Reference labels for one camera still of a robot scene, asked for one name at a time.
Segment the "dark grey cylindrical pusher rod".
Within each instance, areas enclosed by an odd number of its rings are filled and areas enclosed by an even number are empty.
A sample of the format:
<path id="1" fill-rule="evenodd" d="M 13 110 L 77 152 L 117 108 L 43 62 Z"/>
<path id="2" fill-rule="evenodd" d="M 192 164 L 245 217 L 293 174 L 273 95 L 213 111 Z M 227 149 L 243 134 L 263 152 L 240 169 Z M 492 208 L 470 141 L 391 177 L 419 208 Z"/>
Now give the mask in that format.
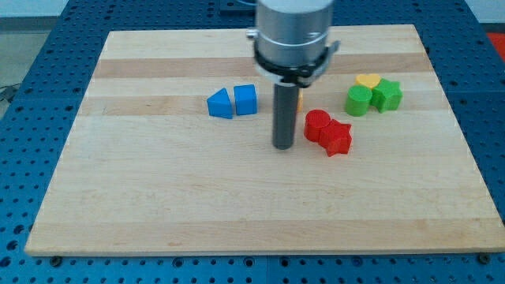
<path id="1" fill-rule="evenodd" d="M 272 144 L 279 150 L 289 149 L 294 143 L 298 93 L 297 87 L 274 85 Z"/>

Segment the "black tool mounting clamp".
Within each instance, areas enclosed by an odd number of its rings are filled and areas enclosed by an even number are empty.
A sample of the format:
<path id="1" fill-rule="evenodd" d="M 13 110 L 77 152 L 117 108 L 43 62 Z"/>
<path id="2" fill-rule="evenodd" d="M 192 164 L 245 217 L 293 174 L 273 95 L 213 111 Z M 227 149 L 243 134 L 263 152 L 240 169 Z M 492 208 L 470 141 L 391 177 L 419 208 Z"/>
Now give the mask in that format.
<path id="1" fill-rule="evenodd" d="M 326 72 L 333 54 L 339 49 L 340 42 L 337 40 L 325 47 L 323 53 L 315 61 L 295 67 L 276 65 L 259 52 L 257 42 L 252 46 L 255 68 L 259 74 L 283 87 L 308 88 Z"/>

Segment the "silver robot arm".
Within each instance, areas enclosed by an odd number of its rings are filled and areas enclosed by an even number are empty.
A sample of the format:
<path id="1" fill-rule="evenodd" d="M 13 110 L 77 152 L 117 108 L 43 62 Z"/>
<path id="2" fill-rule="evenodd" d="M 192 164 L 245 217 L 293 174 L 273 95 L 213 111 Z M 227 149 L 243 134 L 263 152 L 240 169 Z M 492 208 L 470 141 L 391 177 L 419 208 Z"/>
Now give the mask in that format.
<path id="1" fill-rule="evenodd" d="M 299 91 L 321 77 L 339 49 L 327 41 L 333 0 L 259 0 L 252 40 L 256 69 L 273 83 L 272 144 L 294 144 Z"/>

